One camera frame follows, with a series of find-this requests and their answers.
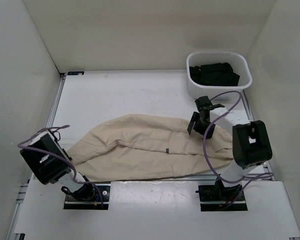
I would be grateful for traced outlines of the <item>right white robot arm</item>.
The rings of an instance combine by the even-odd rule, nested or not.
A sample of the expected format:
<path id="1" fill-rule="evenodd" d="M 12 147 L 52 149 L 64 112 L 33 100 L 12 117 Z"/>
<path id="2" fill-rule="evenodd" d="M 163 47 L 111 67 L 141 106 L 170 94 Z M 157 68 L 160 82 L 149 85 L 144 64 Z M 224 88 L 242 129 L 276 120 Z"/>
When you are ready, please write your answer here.
<path id="1" fill-rule="evenodd" d="M 220 103 L 213 104 L 208 96 L 197 98 L 195 100 L 197 112 L 192 114 L 187 127 L 188 133 L 195 131 L 203 136 L 203 154 L 210 170 L 216 176 L 213 190 L 220 200 L 226 200 L 236 192 L 240 192 L 243 189 L 241 181 L 247 174 L 273 156 L 266 125 L 263 121 L 245 121 L 230 116 L 241 98 L 240 95 L 230 108 L 226 108 Z M 224 128 L 232 136 L 233 160 L 222 174 L 216 172 L 207 152 L 207 140 L 212 139 L 217 127 L 216 122 L 219 120 L 223 121 Z"/>

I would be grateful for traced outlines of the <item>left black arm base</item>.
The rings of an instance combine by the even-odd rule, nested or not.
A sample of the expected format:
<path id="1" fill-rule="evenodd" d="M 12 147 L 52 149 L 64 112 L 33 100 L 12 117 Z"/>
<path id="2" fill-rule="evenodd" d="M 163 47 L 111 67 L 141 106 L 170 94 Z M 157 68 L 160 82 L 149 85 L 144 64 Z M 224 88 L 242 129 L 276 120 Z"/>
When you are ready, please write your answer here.
<path id="1" fill-rule="evenodd" d="M 85 193 L 84 197 L 74 197 L 69 189 L 65 186 L 61 191 L 65 194 L 63 208 L 65 210 L 108 210 L 110 203 L 111 185 L 98 184 L 100 193 L 94 187 Z"/>

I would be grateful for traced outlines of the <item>beige trousers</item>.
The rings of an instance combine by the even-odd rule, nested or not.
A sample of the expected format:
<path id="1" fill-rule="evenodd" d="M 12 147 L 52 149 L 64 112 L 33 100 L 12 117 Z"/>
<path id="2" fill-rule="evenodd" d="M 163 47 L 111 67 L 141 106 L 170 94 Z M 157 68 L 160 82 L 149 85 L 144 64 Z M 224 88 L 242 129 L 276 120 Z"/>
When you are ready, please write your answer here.
<path id="1" fill-rule="evenodd" d="M 92 128 L 68 155 L 93 182 L 184 177 L 207 172 L 202 136 L 187 132 L 182 118 L 128 114 Z M 207 140 L 214 168 L 233 160 L 232 136 L 217 126 Z"/>

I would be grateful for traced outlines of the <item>white plastic basket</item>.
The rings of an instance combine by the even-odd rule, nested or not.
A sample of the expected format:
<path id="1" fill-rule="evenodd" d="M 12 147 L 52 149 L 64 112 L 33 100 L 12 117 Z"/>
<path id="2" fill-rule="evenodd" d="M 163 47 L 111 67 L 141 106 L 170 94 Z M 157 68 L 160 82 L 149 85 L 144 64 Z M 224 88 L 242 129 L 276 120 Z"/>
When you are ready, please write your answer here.
<path id="1" fill-rule="evenodd" d="M 205 86 L 192 80 L 190 67 L 217 63 L 229 63 L 231 65 L 234 73 L 240 76 L 238 86 Z M 249 88 L 253 83 L 253 78 L 246 59 L 241 54 L 233 51 L 201 50 L 192 52 L 186 59 L 186 69 L 188 77 L 187 90 L 188 94 L 193 99 L 197 99 L 202 96 L 212 98 L 227 91 L 242 92 Z"/>

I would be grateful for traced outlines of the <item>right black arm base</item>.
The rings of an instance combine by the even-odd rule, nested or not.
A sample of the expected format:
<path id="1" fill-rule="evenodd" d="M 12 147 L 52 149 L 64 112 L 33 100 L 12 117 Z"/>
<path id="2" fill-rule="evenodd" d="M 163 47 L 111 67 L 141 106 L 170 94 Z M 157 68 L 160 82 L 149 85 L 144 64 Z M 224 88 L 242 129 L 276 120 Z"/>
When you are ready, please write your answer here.
<path id="1" fill-rule="evenodd" d="M 217 189 L 216 185 L 199 185 L 195 191 L 199 195 L 201 212 L 244 212 L 248 211 L 242 185 Z"/>

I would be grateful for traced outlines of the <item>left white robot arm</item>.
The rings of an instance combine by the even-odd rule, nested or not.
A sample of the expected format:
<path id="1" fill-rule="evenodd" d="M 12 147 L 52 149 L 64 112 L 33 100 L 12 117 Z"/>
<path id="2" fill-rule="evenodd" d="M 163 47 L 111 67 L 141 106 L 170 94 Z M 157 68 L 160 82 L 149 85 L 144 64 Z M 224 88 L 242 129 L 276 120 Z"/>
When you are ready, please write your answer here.
<path id="1" fill-rule="evenodd" d="M 61 191 L 77 201 L 91 201 L 95 197 L 96 188 L 76 170 L 51 130 L 38 132 L 17 146 L 43 185 L 60 184 Z"/>

